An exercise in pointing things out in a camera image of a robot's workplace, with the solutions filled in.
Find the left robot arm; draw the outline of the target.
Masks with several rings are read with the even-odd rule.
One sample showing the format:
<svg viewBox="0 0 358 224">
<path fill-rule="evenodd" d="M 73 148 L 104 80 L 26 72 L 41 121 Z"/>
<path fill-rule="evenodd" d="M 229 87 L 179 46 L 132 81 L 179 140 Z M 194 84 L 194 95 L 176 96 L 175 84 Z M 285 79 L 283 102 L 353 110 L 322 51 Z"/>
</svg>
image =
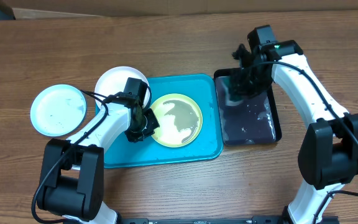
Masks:
<svg viewBox="0 0 358 224">
<path fill-rule="evenodd" d="M 31 205 L 57 215 L 55 223 L 119 223 L 119 214 L 103 202 L 104 153 L 121 134 L 143 141 L 158 127 L 150 109 L 151 91 L 104 96 L 86 91 L 101 111 L 70 139 L 51 139 L 44 150 L 40 182 Z"/>
</svg>

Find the light blue round plate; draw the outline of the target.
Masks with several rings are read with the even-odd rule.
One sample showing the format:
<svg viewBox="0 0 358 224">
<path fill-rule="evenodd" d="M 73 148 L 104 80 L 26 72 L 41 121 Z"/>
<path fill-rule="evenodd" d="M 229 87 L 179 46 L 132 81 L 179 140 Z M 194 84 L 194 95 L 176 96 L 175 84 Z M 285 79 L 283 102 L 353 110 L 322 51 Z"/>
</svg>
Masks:
<svg viewBox="0 0 358 224">
<path fill-rule="evenodd" d="M 74 131 L 86 115 L 82 92 L 66 84 L 53 85 L 41 91 L 30 108 L 33 127 L 45 136 L 57 137 Z"/>
</svg>

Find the white round plate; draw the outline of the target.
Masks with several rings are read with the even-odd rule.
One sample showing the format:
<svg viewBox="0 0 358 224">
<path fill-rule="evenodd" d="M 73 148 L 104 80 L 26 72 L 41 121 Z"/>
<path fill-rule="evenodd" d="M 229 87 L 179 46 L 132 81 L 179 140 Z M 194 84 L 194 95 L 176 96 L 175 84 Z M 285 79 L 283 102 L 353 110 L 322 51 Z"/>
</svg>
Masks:
<svg viewBox="0 0 358 224">
<path fill-rule="evenodd" d="M 97 81 L 94 92 L 106 96 L 108 98 L 105 101 L 106 104 L 117 103 L 129 107 L 131 107 L 134 103 L 140 105 L 140 98 L 138 96 L 124 93 L 126 81 L 129 77 L 141 79 L 149 84 L 145 75 L 139 70 L 132 67 L 120 66 L 106 71 Z M 104 98 L 100 95 L 98 98 L 104 101 Z M 142 106 L 142 108 L 147 110 L 150 107 L 150 102 L 151 96 L 149 103 L 146 107 Z"/>
</svg>

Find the green sponge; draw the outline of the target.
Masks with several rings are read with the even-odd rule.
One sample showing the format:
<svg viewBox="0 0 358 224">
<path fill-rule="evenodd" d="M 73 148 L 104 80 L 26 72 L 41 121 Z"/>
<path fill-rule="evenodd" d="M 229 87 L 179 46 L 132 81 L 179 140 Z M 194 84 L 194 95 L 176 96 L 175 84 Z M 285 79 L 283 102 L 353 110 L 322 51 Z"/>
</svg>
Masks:
<svg viewBox="0 0 358 224">
<path fill-rule="evenodd" d="M 226 106 L 239 106 L 244 102 L 244 99 L 240 95 L 234 93 L 229 77 L 223 78 L 223 87 L 225 91 L 224 101 Z"/>
</svg>

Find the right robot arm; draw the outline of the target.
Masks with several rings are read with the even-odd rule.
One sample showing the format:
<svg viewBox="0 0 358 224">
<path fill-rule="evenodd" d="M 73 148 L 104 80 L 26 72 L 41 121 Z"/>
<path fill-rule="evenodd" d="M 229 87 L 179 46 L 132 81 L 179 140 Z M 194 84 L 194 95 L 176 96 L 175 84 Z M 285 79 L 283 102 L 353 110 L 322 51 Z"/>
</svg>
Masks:
<svg viewBox="0 0 358 224">
<path fill-rule="evenodd" d="M 307 130 L 298 153 L 303 177 L 283 223 L 322 223 L 337 194 L 358 197 L 358 113 L 351 114 L 324 88 L 294 40 L 240 44 L 232 57 L 240 68 L 227 81 L 230 106 L 255 98 L 278 84 L 298 110 Z"/>
</svg>

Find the yellow round plate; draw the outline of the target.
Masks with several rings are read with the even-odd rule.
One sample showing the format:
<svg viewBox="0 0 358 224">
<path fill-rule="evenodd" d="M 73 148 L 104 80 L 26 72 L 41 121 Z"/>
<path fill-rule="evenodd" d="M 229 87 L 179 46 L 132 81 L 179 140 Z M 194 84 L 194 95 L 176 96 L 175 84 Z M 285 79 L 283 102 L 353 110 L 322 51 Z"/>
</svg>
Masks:
<svg viewBox="0 0 358 224">
<path fill-rule="evenodd" d="M 166 147 L 183 147 L 193 142 L 203 125 L 198 104 L 190 97 L 178 93 L 163 95 L 151 106 L 159 127 L 153 139 Z"/>
</svg>

